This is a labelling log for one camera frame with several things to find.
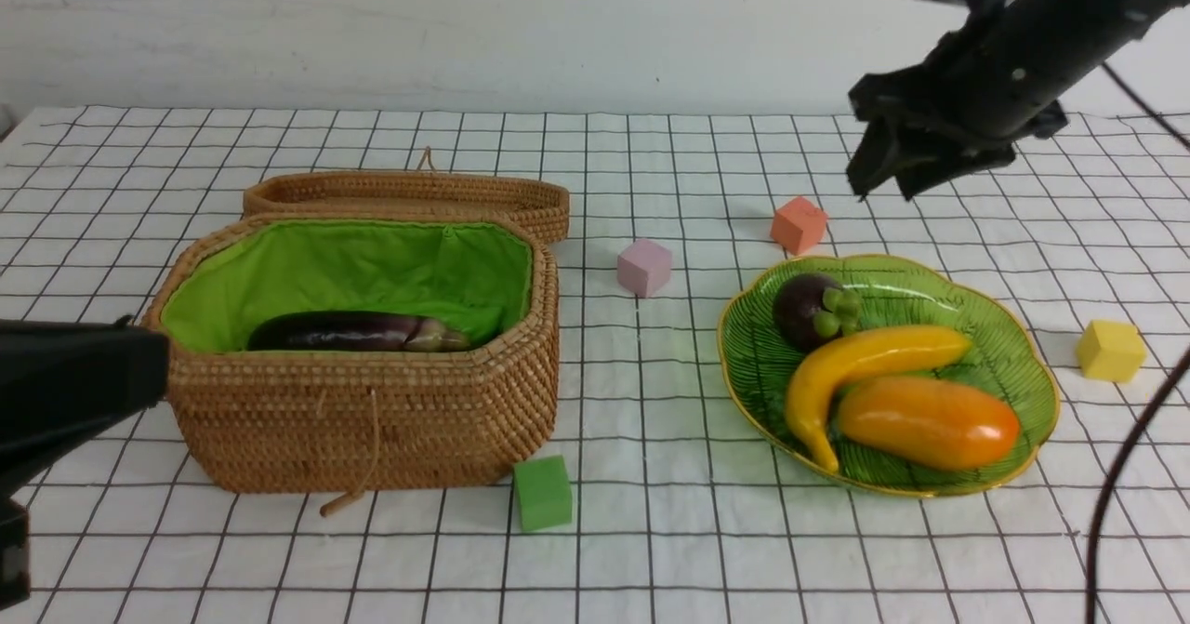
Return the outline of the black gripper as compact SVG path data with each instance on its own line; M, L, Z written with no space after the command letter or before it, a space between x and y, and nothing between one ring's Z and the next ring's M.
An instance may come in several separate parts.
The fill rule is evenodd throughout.
M847 98L866 124L846 169L863 202L895 180L907 201L970 171L1012 162L1025 137L1050 139L1067 116L1047 77L1008 65L1003 46L945 35L917 65L868 73Z

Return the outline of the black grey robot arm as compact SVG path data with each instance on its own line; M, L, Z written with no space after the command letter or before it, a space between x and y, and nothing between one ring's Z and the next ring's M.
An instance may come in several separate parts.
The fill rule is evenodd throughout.
M854 196L895 180L913 199L1007 166L1012 145L1065 125L1058 99L1186 0L921 0L965 6L917 65L848 91L866 124L846 169ZM165 395L165 336L133 324L4 320L4 609L31 593L27 511L38 472Z

